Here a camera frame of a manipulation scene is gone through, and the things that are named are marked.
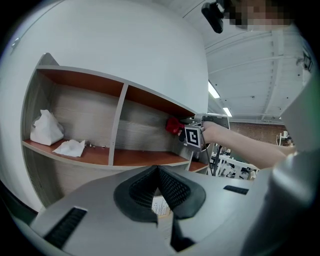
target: fluorescent light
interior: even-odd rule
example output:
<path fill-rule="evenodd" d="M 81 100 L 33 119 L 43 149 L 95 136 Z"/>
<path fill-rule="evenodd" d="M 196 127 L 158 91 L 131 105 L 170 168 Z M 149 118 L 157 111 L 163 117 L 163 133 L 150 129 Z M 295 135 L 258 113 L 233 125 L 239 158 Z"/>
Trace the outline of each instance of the fluorescent light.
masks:
<path fill-rule="evenodd" d="M 211 95 L 215 99 L 220 98 L 220 95 L 217 93 L 217 91 L 215 90 L 215 88 L 212 86 L 212 84 L 210 82 L 208 82 L 208 87 L 209 87 L 209 93 L 211 93 Z"/>
<path fill-rule="evenodd" d="M 230 113 L 229 108 L 224 107 L 223 110 L 224 110 L 224 112 L 227 114 L 228 117 L 232 117 L 232 114 Z"/>

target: red object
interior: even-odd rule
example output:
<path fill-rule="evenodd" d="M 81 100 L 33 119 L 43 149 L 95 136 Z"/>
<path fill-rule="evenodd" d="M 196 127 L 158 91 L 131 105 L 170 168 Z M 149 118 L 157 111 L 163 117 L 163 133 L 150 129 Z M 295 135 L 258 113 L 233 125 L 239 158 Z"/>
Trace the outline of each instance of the red object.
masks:
<path fill-rule="evenodd" d="M 175 117 L 170 117 L 166 121 L 165 130 L 174 135 L 178 134 L 180 130 L 185 128 L 185 125 L 180 123 L 179 120 Z"/>

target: white tissue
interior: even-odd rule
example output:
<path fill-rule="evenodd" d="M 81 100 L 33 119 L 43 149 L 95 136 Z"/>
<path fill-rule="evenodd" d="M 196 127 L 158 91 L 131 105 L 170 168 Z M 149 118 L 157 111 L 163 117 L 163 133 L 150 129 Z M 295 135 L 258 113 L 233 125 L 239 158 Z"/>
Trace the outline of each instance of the white tissue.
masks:
<path fill-rule="evenodd" d="M 71 139 L 63 142 L 52 152 L 70 157 L 81 157 L 81 154 L 85 148 L 85 142 L 85 140 L 78 142 L 74 139 Z"/>
<path fill-rule="evenodd" d="M 64 129 L 48 110 L 40 112 L 40 118 L 31 126 L 30 140 L 50 146 L 64 137 Z"/>

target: ceiling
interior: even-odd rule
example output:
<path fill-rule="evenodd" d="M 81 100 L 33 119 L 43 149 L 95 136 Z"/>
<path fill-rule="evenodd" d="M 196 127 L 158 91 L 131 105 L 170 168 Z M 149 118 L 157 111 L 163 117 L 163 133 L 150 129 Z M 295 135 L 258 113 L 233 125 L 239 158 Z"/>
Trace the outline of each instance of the ceiling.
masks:
<path fill-rule="evenodd" d="M 275 31 L 245 31 L 228 20 L 223 32 L 213 31 L 201 13 L 213 0 L 153 0 L 183 17 L 203 37 L 209 80 L 219 93 L 209 94 L 209 113 L 224 114 L 231 122 L 282 124 L 281 113 L 303 88 L 302 39 L 295 26 Z"/>

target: brick wall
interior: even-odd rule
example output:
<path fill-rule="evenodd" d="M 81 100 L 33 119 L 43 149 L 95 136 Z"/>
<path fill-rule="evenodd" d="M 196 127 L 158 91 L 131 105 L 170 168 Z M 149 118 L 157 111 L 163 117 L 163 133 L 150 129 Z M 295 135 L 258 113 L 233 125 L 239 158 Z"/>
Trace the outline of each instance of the brick wall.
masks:
<path fill-rule="evenodd" d="M 234 132 L 255 139 L 257 141 L 276 144 L 276 137 L 286 131 L 284 125 L 254 124 L 245 122 L 230 122 L 230 129 Z"/>

